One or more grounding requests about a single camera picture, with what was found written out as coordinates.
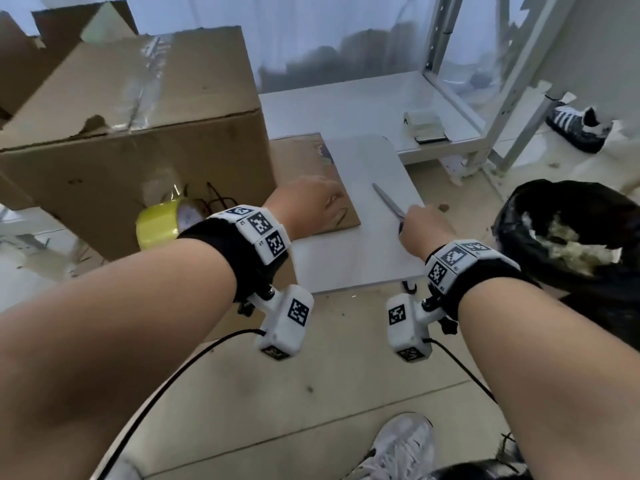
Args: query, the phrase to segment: black trash bag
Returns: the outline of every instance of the black trash bag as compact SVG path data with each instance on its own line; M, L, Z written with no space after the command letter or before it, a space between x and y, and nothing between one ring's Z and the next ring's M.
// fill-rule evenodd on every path
M580 274L529 234L522 221L528 212L538 235L546 235L554 216L579 235L583 244L622 248L620 262L598 266L593 276ZM582 315L640 350L640 207L601 184L533 180L514 190L501 209L492 233L503 254L523 272L549 286L572 293L563 299Z

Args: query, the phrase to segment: forearm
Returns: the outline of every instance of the forearm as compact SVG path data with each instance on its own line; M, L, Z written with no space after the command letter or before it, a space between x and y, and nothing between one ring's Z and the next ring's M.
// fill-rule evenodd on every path
M0 420L24 431L32 425L38 435L43 424L95 421L108 445L216 325L235 291L219 252L180 239L7 310L0 317ZM34 438L10 430L0 433L4 453L7 442L28 452L17 439Z
M468 291L460 327L536 478L620 477L640 460L640 355L542 290Z

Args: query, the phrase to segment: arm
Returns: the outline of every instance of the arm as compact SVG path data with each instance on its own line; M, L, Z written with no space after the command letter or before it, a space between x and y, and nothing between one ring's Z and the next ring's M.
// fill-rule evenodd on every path
M265 203L291 240L340 211L322 178ZM126 421L231 307L236 277L180 239L65 282L0 315L0 477L89 478Z
M412 207L401 240L425 260L456 239ZM496 278L462 298L460 328L537 479L631 478L640 469L640 354L526 282Z

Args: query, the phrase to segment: white sneaker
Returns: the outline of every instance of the white sneaker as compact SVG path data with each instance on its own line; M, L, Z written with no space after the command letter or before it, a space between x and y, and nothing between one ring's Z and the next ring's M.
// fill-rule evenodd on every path
M369 453L345 480L417 480L433 470L434 458L430 421L403 413L380 429Z

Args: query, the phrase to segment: tape roll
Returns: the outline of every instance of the tape roll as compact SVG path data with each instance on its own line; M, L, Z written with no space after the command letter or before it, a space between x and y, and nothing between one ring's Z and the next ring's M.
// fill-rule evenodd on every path
M144 209L136 221L138 245L140 249L146 250L164 244L204 218L204 213L196 202L185 198Z

